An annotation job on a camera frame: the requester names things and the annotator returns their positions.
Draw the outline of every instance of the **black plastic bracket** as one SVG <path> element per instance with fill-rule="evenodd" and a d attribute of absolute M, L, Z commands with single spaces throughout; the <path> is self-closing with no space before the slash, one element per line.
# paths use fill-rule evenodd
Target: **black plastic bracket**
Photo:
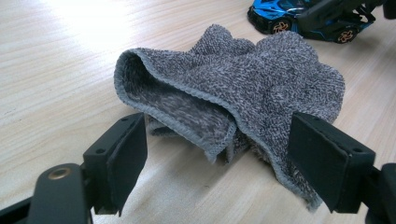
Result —
<path fill-rule="evenodd" d="M 288 156 L 330 211 L 357 213 L 367 223 L 396 223 L 396 164 L 378 171 L 375 153 L 318 117 L 292 116 Z"/>
<path fill-rule="evenodd" d="M 79 166 L 54 166 L 37 179 L 34 195 L 0 211 L 0 223 L 92 223 L 121 214 L 148 156 L 142 113 L 117 121 L 85 153 Z"/>

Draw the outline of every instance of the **screw hole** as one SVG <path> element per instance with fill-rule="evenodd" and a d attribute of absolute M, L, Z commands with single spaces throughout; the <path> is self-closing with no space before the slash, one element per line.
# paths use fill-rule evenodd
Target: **screw hole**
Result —
<path fill-rule="evenodd" d="M 102 148 L 99 148 L 99 149 L 96 149 L 96 154 L 102 154 L 102 153 L 104 153 L 104 152 L 106 152 L 104 149 L 102 149 Z"/>
<path fill-rule="evenodd" d="M 361 149 L 358 148 L 358 147 L 355 147 L 355 148 L 353 148 L 352 150 L 353 150 L 354 152 L 358 152 L 358 153 L 363 152 L 363 150 L 361 150 Z"/>

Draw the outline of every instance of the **heather gray fabric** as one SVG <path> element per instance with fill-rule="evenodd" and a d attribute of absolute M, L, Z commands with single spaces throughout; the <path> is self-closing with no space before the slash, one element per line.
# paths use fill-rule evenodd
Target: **heather gray fabric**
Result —
<path fill-rule="evenodd" d="M 120 99 L 151 116 L 152 134 L 184 136 L 212 162 L 222 150 L 231 161 L 250 148 L 308 208 L 319 206 L 319 196 L 286 157 L 291 115 L 333 122 L 345 84 L 299 35 L 283 32 L 254 45 L 212 25 L 187 52 L 126 50 L 114 78 Z"/>

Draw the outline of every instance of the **wood grain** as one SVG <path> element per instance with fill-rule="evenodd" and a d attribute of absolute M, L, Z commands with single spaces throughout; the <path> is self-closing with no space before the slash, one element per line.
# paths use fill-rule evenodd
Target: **wood grain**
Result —
<path fill-rule="evenodd" d="M 188 50 L 213 23 L 254 43 L 252 1 L 0 2 L 0 209 L 33 193 L 51 166 L 82 153 L 116 120 L 135 113 L 113 86 L 131 48 Z M 343 74 L 346 94 L 334 125 L 396 162 L 396 21 L 377 21 L 350 44 L 307 40 L 319 60 Z M 309 213 L 247 152 L 210 164 L 182 138 L 148 137 L 148 161 L 122 217 L 95 223 L 363 223 L 357 215 Z"/>

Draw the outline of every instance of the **blue toy car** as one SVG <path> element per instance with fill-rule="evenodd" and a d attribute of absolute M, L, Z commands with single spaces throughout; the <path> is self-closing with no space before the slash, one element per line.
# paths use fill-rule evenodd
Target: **blue toy car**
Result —
<path fill-rule="evenodd" d="M 332 0 L 315 1 L 255 0 L 247 16 L 264 34 L 289 30 L 307 38 L 338 44 L 352 41 L 375 21 L 371 14 L 373 9 L 359 2 L 352 6 L 352 10 L 342 8 L 337 11 Z"/>

